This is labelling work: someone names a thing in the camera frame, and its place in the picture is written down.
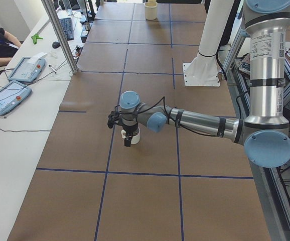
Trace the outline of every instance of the keyboard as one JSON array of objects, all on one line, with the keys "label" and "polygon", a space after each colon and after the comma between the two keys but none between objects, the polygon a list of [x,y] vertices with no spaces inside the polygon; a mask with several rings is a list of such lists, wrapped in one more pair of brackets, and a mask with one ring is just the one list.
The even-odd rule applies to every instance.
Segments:
[{"label": "keyboard", "polygon": [[64,31],[67,40],[74,39],[73,25],[71,23],[71,18],[60,19],[61,28]]}]

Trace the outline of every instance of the table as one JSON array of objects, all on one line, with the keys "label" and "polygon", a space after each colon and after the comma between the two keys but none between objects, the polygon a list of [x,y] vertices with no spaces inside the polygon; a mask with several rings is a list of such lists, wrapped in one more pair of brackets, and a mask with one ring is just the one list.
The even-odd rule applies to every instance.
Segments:
[{"label": "table", "polygon": [[[59,18],[66,17],[65,11],[58,12]],[[53,49],[57,40],[52,25],[49,23],[40,33],[43,40],[34,45],[31,36],[48,20],[47,14],[25,39],[21,48],[8,64],[14,68],[22,57],[31,57],[40,52],[48,53],[46,67],[39,77],[51,72],[48,65],[57,67],[65,57],[62,49]],[[70,49],[82,46],[80,33],[82,25],[73,17],[74,37],[68,41]],[[71,79],[68,65],[57,70],[57,74],[48,75],[38,83],[30,85],[33,93],[20,106],[6,116],[0,116],[0,128],[4,130],[50,130],[58,112],[65,91]],[[0,86],[8,83],[7,77],[0,76]],[[21,203],[40,158],[49,132],[10,133],[0,131],[0,241],[6,240],[16,220]]]},{"label": "table", "polygon": [[99,8],[8,241],[270,240],[242,146],[140,126],[124,148],[120,127],[107,127],[126,90],[235,115],[225,81],[184,86],[205,17],[202,5],[159,4],[155,21],[143,4]]}]

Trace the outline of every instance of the green object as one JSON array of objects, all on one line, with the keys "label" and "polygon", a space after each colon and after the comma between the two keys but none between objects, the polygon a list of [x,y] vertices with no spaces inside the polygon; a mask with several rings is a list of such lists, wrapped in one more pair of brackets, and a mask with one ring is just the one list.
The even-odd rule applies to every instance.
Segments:
[{"label": "green object", "polygon": [[32,35],[31,38],[32,38],[34,44],[37,43],[37,39],[44,39],[44,38],[42,38],[42,37],[39,37],[38,34],[34,34],[34,35]]}]

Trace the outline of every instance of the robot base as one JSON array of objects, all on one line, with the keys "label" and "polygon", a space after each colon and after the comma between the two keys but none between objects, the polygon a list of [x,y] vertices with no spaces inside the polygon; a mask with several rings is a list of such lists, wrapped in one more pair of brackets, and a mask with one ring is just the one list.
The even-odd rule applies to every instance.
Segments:
[{"label": "robot base", "polygon": [[185,86],[219,87],[218,69],[215,57],[199,56],[192,63],[183,63]]}]

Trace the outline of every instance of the brown paper table surface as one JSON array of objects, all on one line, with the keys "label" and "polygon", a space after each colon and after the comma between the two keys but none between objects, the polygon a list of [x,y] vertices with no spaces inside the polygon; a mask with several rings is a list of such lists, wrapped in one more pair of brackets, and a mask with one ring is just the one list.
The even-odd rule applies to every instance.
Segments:
[{"label": "brown paper table surface", "polygon": [[[234,116],[226,82],[185,87],[203,5],[99,8],[9,241],[270,240],[243,147],[165,126],[125,148],[106,126],[126,90],[154,104]],[[287,31],[290,41],[290,28]]]}]

